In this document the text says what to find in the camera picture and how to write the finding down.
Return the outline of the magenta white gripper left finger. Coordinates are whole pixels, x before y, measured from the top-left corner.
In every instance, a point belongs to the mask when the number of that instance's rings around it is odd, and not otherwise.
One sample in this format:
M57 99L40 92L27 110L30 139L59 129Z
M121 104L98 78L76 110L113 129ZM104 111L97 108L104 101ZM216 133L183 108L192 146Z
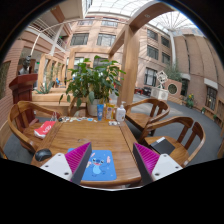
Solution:
M92 145L86 143L66 154L57 153L41 169L79 185L91 153Z

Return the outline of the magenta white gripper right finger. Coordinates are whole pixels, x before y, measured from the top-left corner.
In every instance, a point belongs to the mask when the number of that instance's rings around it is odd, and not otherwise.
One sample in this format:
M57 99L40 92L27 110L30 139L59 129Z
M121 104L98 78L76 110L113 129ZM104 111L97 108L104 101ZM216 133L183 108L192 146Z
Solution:
M182 169L168 154L157 154L138 143L133 144L133 154L144 185Z

